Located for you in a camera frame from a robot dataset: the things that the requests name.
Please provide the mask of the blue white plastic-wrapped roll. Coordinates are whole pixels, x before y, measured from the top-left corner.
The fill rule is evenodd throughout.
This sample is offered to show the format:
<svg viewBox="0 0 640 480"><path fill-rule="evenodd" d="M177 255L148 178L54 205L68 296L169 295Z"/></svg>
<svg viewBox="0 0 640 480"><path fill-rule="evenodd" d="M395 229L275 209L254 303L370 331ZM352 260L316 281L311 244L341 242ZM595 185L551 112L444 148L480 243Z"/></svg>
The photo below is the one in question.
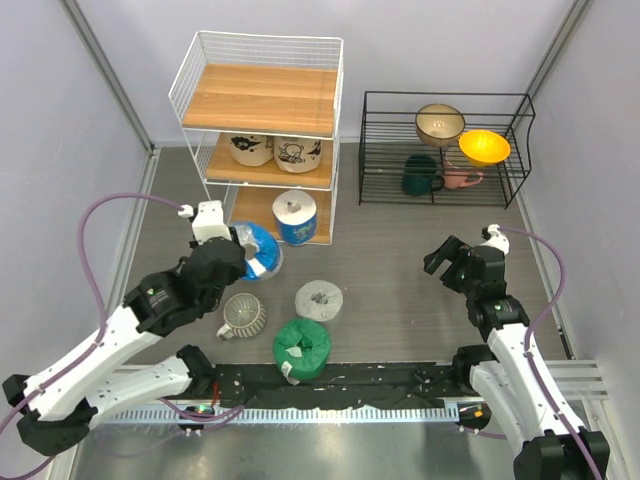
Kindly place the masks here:
<svg viewBox="0 0 640 480"><path fill-rule="evenodd" d="M275 276L284 254L275 237L254 222L234 222L240 245L245 249L246 281L256 282Z"/></svg>

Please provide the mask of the white roll blue wrapper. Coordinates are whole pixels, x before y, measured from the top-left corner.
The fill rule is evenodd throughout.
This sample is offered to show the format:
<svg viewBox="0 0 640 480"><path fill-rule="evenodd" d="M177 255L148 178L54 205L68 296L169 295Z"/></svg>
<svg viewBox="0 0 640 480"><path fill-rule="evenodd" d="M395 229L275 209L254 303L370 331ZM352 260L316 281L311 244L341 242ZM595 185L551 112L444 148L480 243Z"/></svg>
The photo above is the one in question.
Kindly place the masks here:
<svg viewBox="0 0 640 480"><path fill-rule="evenodd" d="M288 190L272 203L272 212L281 239L293 246L311 241L317 231L317 205L303 190Z"/></svg>

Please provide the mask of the brown paper roll with cartoon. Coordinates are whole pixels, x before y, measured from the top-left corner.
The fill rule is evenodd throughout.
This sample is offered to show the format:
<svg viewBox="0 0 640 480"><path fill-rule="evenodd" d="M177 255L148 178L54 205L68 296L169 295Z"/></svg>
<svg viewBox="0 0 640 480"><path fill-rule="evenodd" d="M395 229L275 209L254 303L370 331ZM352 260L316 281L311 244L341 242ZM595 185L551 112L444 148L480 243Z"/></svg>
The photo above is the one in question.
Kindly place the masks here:
<svg viewBox="0 0 640 480"><path fill-rule="evenodd" d="M302 174L315 170L321 161L322 141L313 138L276 136L274 159L278 167L289 173Z"/></svg>

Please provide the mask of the grey paper towel roll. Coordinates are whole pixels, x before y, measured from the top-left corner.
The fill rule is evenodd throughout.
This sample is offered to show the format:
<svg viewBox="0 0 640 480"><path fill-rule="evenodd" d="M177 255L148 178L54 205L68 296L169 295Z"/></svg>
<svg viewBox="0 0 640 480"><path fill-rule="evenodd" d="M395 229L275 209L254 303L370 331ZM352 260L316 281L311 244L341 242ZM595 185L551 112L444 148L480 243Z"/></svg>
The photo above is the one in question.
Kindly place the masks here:
<svg viewBox="0 0 640 480"><path fill-rule="evenodd" d="M312 280L297 291L294 305L299 317L313 320L331 331L340 322L343 290L328 281Z"/></svg>

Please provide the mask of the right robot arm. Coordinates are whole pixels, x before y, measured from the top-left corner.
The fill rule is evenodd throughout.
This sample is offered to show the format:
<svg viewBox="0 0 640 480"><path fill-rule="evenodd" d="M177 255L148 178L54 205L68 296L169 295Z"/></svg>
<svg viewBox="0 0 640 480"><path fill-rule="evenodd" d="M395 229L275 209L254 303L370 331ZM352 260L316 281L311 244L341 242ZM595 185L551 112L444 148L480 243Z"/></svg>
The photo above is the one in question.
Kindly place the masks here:
<svg viewBox="0 0 640 480"><path fill-rule="evenodd" d="M603 479L610 447L589 430L557 386L537 346L534 324L521 302L507 292L509 240L497 225L470 246L448 237L424 258L434 274L443 264L442 284L464 295L479 345L461 347L451 380L465 395L479 394L513 451L517 479Z"/></svg>

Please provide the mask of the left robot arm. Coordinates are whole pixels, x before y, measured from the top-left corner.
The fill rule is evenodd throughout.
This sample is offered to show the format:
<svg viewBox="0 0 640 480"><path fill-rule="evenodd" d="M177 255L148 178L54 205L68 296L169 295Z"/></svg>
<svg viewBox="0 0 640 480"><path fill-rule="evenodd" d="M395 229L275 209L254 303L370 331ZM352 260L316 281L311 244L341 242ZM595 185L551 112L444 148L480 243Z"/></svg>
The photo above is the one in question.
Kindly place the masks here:
<svg viewBox="0 0 640 480"><path fill-rule="evenodd" d="M226 287L246 273L245 249L235 228L203 243L168 270L142 278L106 321L37 375L13 374L2 384L20 413L22 442L54 456L82 441L102 419L146 400L187 394L205 397L215 370L196 346L182 347L159 364L113 379L111 373L174 330L214 311Z"/></svg>

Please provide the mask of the grey ribbed mug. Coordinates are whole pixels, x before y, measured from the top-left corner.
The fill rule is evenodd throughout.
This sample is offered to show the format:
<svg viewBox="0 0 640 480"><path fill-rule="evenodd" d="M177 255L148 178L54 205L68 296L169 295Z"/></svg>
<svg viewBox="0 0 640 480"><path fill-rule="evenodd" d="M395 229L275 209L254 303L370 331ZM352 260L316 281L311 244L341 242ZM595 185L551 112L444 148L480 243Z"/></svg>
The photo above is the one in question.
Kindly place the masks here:
<svg viewBox="0 0 640 480"><path fill-rule="evenodd" d="M222 340L251 338L258 335L267 323L264 304L250 293L231 297L223 308L223 325L216 332Z"/></svg>

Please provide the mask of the pink mug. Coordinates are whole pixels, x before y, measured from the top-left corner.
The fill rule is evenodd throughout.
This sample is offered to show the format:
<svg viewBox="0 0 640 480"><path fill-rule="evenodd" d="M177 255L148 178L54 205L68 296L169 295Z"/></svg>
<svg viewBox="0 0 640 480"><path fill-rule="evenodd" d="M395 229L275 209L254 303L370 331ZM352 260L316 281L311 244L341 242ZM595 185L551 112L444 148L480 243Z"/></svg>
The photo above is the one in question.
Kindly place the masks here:
<svg viewBox="0 0 640 480"><path fill-rule="evenodd" d="M446 151L443 166L444 186L446 189L455 190L472 187L484 180L483 172L472 169L466 157L457 147L451 147Z"/></svg>

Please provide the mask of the dark green mug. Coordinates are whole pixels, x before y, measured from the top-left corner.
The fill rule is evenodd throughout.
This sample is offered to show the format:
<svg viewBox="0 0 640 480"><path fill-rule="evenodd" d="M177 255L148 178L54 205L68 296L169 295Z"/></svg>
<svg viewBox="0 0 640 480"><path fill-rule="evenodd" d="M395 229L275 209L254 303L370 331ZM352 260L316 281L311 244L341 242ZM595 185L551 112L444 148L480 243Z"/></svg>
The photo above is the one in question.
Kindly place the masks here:
<svg viewBox="0 0 640 480"><path fill-rule="evenodd" d="M445 180L440 164L431 156L411 155L404 164L401 180L403 192L410 196L422 196L444 188Z"/></svg>

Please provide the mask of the yellow bowl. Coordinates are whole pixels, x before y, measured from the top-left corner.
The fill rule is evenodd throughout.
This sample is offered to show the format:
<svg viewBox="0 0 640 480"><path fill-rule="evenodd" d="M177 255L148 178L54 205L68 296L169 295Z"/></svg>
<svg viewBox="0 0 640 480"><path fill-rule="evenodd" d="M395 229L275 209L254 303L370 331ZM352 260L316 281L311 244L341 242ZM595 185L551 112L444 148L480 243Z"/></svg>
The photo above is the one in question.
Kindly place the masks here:
<svg viewBox="0 0 640 480"><path fill-rule="evenodd" d="M490 130L467 131L459 137L458 145L468 162L476 167L496 165L511 154L506 138Z"/></svg>

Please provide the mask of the green wrapped paper roll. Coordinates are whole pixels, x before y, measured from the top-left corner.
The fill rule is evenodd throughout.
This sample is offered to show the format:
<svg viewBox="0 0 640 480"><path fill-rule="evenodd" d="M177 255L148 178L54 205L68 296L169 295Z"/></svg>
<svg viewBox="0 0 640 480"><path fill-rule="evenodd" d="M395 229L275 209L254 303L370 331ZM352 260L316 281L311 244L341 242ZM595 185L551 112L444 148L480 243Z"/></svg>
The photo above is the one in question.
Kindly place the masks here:
<svg viewBox="0 0 640 480"><path fill-rule="evenodd" d="M291 385L317 379L326 367L331 349L328 330L302 317L284 325L273 342L277 367Z"/></svg>

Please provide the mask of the brown glass bowl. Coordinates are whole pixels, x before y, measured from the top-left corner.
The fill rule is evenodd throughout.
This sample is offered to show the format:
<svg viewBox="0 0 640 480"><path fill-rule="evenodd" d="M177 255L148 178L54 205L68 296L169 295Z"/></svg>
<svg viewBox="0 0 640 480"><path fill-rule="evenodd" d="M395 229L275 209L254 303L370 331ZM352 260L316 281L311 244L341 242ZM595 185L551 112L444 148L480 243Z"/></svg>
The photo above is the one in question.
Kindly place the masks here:
<svg viewBox="0 0 640 480"><path fill-rule="evenodd" d="M418 138L427 146L441 148L454 144L462 135L466 121L461 112L446 104L429 104L415 115Z"/></svg>

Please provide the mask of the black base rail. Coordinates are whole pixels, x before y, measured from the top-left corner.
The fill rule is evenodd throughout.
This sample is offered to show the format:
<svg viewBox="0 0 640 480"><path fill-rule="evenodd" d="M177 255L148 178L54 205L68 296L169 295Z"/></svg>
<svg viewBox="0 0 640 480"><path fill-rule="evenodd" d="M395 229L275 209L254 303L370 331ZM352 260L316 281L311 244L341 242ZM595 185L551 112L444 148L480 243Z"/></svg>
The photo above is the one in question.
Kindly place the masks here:
<svg viewBox="0 0 640 480"><path fill-rule="evenodd" d="M176 400L210 400L223 407L344 410L440 408L447 399L479 395L448 362L329 363L316 379L289 383L274 364L219 364L201 393Z"/></svg>

